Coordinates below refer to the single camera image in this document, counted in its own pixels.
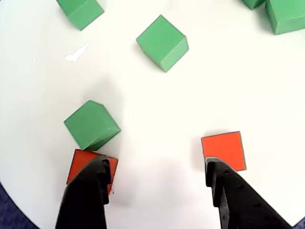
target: white tabletop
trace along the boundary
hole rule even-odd
[[[219,229],[200,138],[241,131],[240,174],[291,225],[305,216],[305,30],[275,36],[238,0],[109,0],[77,30],[57,2],[0,1],[0,181],[53,229],[77,145],[63,121],[89,99],[122,132],[109,229]],[[160,14],[187,36],[159,70],[135,39]],[[86,45],[76,62],[67,55]]]

